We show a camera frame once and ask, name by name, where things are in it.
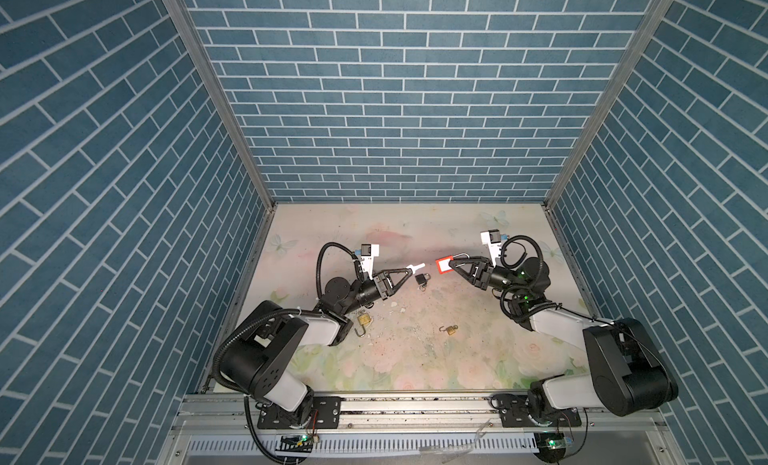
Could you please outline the red safety padlock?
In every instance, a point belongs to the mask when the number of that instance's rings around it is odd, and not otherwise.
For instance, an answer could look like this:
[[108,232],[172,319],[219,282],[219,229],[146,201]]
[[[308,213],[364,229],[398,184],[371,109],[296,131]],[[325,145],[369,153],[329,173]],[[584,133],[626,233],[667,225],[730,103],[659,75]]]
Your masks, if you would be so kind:
[[435,261],[437,270],[439,274],[446,274],[452,271],[452,267],[450,266],[450,262],[452,260],[457,259],[465,259],[469,258],[469,255],[467,253],[459,253],[456,255],[450,255],[443,258],[439,258]]

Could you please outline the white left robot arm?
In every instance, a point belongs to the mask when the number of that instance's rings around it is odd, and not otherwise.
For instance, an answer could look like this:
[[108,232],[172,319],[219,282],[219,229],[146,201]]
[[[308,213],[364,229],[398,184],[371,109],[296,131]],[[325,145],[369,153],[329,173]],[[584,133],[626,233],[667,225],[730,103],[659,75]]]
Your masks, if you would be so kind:
[[394,296],[418,268],[382,270],[352,282],[335,277],[321,288],[311,310],[287,309],[265,300],[223,340],[212,375],[221,386],[269,402],[303,422],[313,391],[287,371],[304,346],[336,346],[352,329],[348,315]]

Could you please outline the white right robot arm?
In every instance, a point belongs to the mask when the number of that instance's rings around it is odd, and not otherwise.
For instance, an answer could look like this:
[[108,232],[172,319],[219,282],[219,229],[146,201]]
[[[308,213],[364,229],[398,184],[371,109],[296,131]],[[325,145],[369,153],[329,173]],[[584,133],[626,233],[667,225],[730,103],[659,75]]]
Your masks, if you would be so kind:
[[632,318],[589,316],[548,299],[549,267],[541,259],[529,257],[509,268],[501,259],[451,258],[448,266],[474,287],[494,292],[502,313],[515,324],[586,354],[587,372],[530,386],[528,408],[534,419],[581,408],[623,417],[678,398],[677,381],[644,325]]

